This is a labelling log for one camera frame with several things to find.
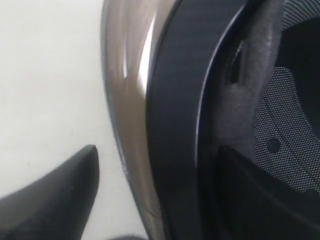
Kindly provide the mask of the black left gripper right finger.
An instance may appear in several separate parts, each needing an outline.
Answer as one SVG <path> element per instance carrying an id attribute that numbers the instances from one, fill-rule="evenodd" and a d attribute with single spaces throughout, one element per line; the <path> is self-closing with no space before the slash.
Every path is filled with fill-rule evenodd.
<path id="1" fill-rule="evenodd" d="M 216 193 L 233 240 L 320 238 L 320 195 L 291 188 L 230 147 L 218 150 Z"/>

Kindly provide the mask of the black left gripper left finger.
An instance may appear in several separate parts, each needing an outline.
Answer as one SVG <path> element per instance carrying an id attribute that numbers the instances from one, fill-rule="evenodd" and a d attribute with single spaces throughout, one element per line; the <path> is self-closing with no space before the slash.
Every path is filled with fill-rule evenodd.
<path id="1" fill-rule="evenodd" d="M 87 145 L 32 184 L 0 200 L 2 240 L 80 240 L 100 179 L 99 155 Z"/>

